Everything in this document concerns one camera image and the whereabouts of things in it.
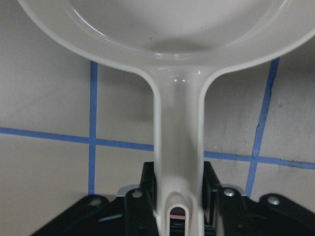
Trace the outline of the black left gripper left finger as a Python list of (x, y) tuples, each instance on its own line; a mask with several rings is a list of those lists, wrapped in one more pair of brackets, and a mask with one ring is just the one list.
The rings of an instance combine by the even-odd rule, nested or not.
[(157, 208), (157, 180), (154, 171), (154, 162), (145, 162), (140, 181), (140, 211), (141, 216), (153, 216)]

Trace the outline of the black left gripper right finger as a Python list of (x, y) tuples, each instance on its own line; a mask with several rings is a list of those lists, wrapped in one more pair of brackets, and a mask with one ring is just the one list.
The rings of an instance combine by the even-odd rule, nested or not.
[(209, 161), (204, 161), (202, 182), (202, 207), (205, 221), (213, 221), (216, 192), (221, 183)]

